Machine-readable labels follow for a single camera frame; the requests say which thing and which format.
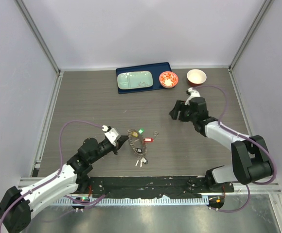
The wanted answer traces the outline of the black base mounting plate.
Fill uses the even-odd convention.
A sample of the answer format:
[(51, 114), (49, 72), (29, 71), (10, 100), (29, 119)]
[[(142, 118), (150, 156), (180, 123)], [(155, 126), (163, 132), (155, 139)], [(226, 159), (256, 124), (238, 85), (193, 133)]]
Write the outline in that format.
[(92, 195), (110, 199), (199, 198), (202, 193), (232, 193), (232, 183), (210, 184), (198, 176), (91, 177)]

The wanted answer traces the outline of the aluminium frame post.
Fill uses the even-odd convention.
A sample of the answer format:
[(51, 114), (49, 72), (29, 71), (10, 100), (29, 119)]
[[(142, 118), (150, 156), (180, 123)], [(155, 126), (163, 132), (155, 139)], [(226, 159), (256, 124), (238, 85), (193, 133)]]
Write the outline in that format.
[(36, 38), (38, 44), (40, 45), (42, 51), (44, 52), (46, 58), (48, 59), (49, 63), (51, 64), (53, 70), (57, 75), (60, 74), (61, 70), (57, 65), (53, 55), (51, 54), (48, 46), (46, 45), (45, 40), (43, 39), (36, 23), (34, 22), (28, 8), (26, 7), (23, 0), (14, 0), (16, 6), (18, 7), (20, 13), (22, 14), (23, 18), (25, 19), (26, 23), (28, 24), (31, 32), (33, 33), (34, 37)]
[(253, 22), (251, 23), (244, 39), (242, 40), (234, 58), (231, 61), (231, 64), (229, 65), (229, 72), (232, 72), (237, 65), (239, 59), (241, 58), (243, 52), (245, 51), (245, 48), (248, 46), (249, 42), (251, 41), (252, 37), (254, 36), (255, 32), (257, 31), (259, 25), (263, 21), (266, 13), (270, 9), (271, 5), (273, 4), (273, 0), (264, 0), (261, 7), (259, 8), (256, 16), (253, 19)]

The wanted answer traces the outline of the dark blue tray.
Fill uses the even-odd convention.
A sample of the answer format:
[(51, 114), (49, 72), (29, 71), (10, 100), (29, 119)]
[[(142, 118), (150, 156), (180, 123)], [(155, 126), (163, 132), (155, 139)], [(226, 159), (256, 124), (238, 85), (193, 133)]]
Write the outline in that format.
[(116, 69), (119, 94), (161, 90), (159, 76), (165, 71), (172, 71), (168, 62), (122, 67)]

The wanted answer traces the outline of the right aluminium frame post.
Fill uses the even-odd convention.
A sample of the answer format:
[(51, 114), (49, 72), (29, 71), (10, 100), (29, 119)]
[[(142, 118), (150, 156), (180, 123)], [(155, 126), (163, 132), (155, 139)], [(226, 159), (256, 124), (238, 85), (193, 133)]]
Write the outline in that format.
[(266, 13), (270, 9), (271, 5), (273, 4), (273, 0), (264, 0), (261, 7), (259, 8), (256, 16), (253, 19), (253, 22), (251, 23), (244, 39), (242, 40), (234, 58), (231, 61), (231, 64), (229, 65), (229, 72), (232, 72), (237, 65), (239, 59), (241, 58), (243, 52), (245, 51), (245, 48), (248, 46), (249, 42), (251, 41), (252, 37), (254, 36), (255, 32), (257, 31), (259, 25), (263, 21)]

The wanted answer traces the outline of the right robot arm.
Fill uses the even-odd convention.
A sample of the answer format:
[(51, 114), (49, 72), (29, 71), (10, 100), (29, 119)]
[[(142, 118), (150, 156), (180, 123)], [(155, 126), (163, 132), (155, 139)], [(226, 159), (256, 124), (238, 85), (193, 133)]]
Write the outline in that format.
[(263, 185), (262, 179), (275, 178), (274, 164), (263, 137), (241, 134), (209, 116), (203, 97), (194, 97), (189, 101), (177, 100), (169, 115), (173, 120), (191, 122), (198, 133), (231, 152), (229, 166), (207, 170), (205, 186), (209, 191), (215, 192), (227, 182)]

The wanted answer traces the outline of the orange patterned small bowl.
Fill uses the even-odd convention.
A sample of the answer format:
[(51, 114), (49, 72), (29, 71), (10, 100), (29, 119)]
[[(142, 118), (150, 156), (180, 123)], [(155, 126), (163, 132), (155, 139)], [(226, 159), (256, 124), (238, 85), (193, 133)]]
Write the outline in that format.
[(160, 84), (167, 89), (174, 88), (178, 84), (178, 81), (178, 76), (172, 71), (165, 71), (159, 76)]

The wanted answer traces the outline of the left aluminium frame post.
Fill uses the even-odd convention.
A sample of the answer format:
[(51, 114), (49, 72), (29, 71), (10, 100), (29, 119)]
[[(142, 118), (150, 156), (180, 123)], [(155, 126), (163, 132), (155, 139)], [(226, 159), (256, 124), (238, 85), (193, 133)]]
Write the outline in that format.
[(57, 75), (60, 74), (61, 70), (57, 65), (53, 55), (51, 54), (48, 46), (46, 45), (45, 40), (43, 39), (36, 23), (34, 22), (28, 8), (26, 7), (23, 0), (14, 0), (16, 6), (18, 7), (20, 13), (22, 14), (23, 18), (25, 19), (26, 23), (28, 24), (31, 32), (33, 33), (34, 37), (36, 38), (38, 44), (40, 45), (42, 51), (44, 52), (46, 58), (48, 59), (49, 63), (51, 64), (53, 70)]

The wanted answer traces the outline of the light green rectangular plate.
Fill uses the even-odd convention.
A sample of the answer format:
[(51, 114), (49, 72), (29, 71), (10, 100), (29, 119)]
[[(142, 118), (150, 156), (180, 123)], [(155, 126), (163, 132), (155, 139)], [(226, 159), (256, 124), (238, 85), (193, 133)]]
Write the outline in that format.
[(133, 90), (153, 86), (153, 76), (150, 71), (132, 71), (117, 75), (117, 86), (120, 90)]

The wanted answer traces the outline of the red cup white inside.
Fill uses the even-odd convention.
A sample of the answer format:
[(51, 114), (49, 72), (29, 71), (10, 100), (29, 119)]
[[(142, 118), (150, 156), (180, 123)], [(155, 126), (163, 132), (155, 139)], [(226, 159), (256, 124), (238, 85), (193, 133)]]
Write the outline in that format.
[(200, 86), (207, 80), (206, 73), (200, 69), (189, 70), (186, 77), (190, 87)]

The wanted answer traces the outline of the metal key organizer with rings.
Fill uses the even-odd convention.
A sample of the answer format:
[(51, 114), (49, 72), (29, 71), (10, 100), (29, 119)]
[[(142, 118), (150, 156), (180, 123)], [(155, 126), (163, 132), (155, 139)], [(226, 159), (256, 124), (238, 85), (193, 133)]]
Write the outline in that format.
[(138, 130), (128, 129), (128, 143), (133, 153), (137, 156), (137, 161), (135, 166), (140, 168), (143, 165), (148, 164), (147, 155), (147, 145), (154, 142), (153, 136), (144, 136), (144, 129), (140, 128)]

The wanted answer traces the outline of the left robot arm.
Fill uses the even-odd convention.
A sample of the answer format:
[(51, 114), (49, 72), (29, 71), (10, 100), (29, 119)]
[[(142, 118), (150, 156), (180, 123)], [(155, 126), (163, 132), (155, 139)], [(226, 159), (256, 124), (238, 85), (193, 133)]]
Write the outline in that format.
[(115, 143), (107, 138), (102, 142), (85, 139), (77, 153), (58, 171), (25, 188), (12, 186), (7, 189), (0, 201), (0, 232), (5, 227), (9, 233), (18, 233), (57, 199), (74, 192), (85, 193), (92, 164), (110, 152), (117, 154), (127, 140), (126, 135), (120, 136)]

